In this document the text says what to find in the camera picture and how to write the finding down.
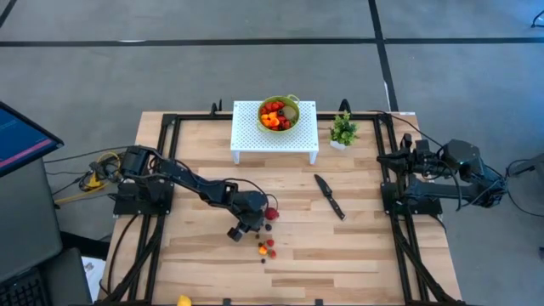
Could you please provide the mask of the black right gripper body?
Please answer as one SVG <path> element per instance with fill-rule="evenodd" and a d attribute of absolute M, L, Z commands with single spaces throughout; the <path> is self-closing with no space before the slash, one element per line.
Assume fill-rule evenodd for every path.
<path fill-rule="evenodd" d="M 442 166 L 436 153 L 430 150 L 426 139 L 413 140 L 409 133 L 405 133 L 401 140 L 401 148 L 407 150 L 406 171 L 419 173 L 424 178 L 438 177 L 442 173 Z"/>

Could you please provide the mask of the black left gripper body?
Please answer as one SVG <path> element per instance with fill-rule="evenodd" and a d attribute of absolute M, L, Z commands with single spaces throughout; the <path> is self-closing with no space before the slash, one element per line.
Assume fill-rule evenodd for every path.
<path fill-rule="evenodd" d="M 227 232 L 227 236 L 235 242 L 238 242 L 249 231 L 259 232 L 264 225 L 264 213 L 242 214 L 238 220 L 238 224 Z"/>

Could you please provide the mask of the green colander bowl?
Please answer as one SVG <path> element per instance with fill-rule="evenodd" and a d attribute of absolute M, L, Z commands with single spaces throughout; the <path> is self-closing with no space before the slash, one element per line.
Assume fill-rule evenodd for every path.
<path fill-rule="evenodd" d="M 291 106 L 291 107 L 293 107 L 293 108 L 295 108 L 297 110 L 297 118 L 294 119 L 294 120 L 291 120 L 291 121 L 287 120 L 287 121 L 289 121 L 291 123 L 291 128 L 288 129 L 288 130 L 285 130 L 283 128 L 283 123 L 282 122 L 280 122 L 280 125 L 278 127 L 272 127 L 271 125 L 270 125 L 270 127 L 265 127 L 263 125 L 263 120 L 261 120 L 260 111 L 261 111 L 262 108 L 266 109 L 264 107 L 264 105 L 266 103 L 269 103 L 269 102 L 272 103 L 272 111 L 268 110 L 267 115 L 269 115 L 269 113 L 271 113 L 271 112 L 277 112 L 277 117 L 276 118 L 278 119 L 278 117 L 279 117 L 278 110 L 276 110 L 274 108 L 274 106 L 273 106 L 273 103 L 276 102 L 276 101 L 282 102 L 283 105 L 284 105 L 283 107 L 288 105 L 288 106 Z M 269 98 L 265 99 L 260 104 L 260 106 L 258 107 L 258 123 L 257 123 L 258 128 L 263 132 L 271 132 L 271 133 L 284 133 L 284 132 L 287 132 L 287 131 L 290 131 L 290 130 L 294 129 L 297 126 L 298 121 L 300 119 L 300 108 L 299 108 L 299 105 L 298 105 L 299 102 L 300 102 L 300 99 L 297 96 L 293 95 L 293 94 L 288 94 L 288 95 L 283 95 L 283 96 L 272 96 L 272 97 L 269 97 Z"/>

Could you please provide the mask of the small green potted plant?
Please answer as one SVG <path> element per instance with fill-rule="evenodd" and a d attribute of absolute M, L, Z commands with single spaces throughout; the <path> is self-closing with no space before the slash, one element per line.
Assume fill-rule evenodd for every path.
<path fill-rule="evenodd" d="M 351 121 L 351 114 L 346 110 L 342 115 L 335 115 L 330 127 L 330 145 L 337 150 L 345 150 L 358 138 L 359 126 Z"/>

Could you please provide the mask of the black kitchen knife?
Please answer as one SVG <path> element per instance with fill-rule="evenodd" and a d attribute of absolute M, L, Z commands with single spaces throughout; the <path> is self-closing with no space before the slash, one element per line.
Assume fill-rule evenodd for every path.
<path fill-rule="evenodd" d="M 333 212 L 339 217 L 340 220 L 344 221 L 346 218 L 346 215 L 342 211 L 341 207 L 337 204 L 336 200 L 333 198 L 332 189 L 330 188 L 328 183 L 318 174 L 314 175 L 314 179 L 316 183 L 318 184 L 318 186 L 320 187 L 322 194 L 331 205 Z"/>

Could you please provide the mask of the white perforated shelf riser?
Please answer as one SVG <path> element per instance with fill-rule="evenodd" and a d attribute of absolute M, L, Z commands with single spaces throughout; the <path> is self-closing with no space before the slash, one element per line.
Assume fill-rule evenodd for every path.
<path fill-rule="evenodd" d="M 260 101 L 236 100 L 233 108 L 230 150 L 235 164 L 242 152 L 308 153 L 315 164 L 319 153 L 317 112 L 314 101 L 300 101 L 297 124 L 286 131 L 272 131 L 259 121 Z"/>

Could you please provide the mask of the white paper sheet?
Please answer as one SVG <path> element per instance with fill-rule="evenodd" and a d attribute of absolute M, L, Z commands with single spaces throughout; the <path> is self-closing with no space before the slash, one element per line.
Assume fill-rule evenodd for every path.
<path fill-rule="evenodd" d="M 82 256 L 82 265 L 86 274 L 88 288 L 92 299 L 95 299 L 100 291 L 99 283 L 105 271 L 105 260 Z"/>

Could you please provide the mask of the black keyboard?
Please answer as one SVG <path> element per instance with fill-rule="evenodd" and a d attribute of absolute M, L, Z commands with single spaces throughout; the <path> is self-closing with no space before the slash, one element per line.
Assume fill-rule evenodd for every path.
<path fill-rule="evenodd" d="M 38 269 L 29 269 L 0 283 L 0 306 L 49 306 Z"/>

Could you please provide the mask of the computer monitor blue screen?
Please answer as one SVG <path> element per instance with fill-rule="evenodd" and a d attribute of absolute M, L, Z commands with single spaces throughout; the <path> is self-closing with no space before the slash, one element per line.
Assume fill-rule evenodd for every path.
<path fill-rule="evenodd" d="M 59 137 L 0 101 L 0 178 L 64 145 Z"/>

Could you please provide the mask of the black aluminium table frame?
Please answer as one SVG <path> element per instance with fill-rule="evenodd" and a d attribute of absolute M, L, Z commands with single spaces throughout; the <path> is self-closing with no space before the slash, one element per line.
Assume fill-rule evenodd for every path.
<path fill-rule="evenodd" d="M 145 112 L 136 141 L 161 147 L 207 179 L 245 179 L 273 196 L 279 217 L 272 230 L 232 241 L 235 218 L 175 187 L 170 213 L 163 218 L 117 221 L 105 278 L 119 284 L 143 251 L 155 228 L 160 244 L 144 263 L 128 297 L 174 304 L 180 295 L 194 304 L 402 305 L 417 298 L 419 282 L 410 263 L 399 260 L 391 218 L 380 187 L 385 177 L 377 155 L 392 150 L 415 122 L 395 125 L 381 114 L 360 112 L 358 140 L 347 150 L 328 143 L 332 114 L 321 112 L 315 164 L 305 153 L 250 153 L 235 164 L 230 152 L 232 115 L 228 111 Z M 314 175 L 330 186 L 346 215 L 333 212 Z M 266 241 L 275 241 L 268 246 Z M 259 253 L 258 243 L 268 248 Z M 276 258 L 269 253 L 276 251 Z"/>

